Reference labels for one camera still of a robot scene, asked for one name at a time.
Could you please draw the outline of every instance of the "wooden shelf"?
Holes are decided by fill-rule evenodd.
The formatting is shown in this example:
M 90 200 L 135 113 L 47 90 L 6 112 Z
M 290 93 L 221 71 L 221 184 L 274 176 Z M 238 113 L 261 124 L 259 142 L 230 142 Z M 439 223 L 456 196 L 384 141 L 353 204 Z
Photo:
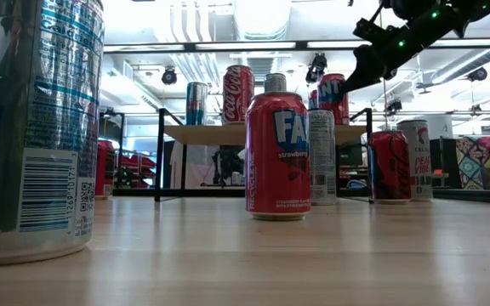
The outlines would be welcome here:
M 183 145 L 245 145 L 245 125 L 165 126 L 164 132 Z M 358 139 L 366 132 L 363 126 L 336 126 L 336 143 Z

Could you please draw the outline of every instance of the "qr code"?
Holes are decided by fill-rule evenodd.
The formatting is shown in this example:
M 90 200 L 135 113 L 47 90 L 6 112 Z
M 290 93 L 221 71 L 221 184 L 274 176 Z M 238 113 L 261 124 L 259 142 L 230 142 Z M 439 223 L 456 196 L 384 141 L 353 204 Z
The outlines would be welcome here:
M 81 183 L 81 212 L 94 209 L 94 183 Z

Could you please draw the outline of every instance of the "wooden table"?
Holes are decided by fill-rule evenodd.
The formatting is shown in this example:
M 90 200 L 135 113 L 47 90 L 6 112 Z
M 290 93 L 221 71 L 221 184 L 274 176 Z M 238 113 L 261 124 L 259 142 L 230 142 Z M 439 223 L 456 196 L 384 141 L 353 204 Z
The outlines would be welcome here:
M 96 203 L 89 249 L 0 267 L 0 305 L 490 305 L 490 204 L 252 220 L 243 199 Z

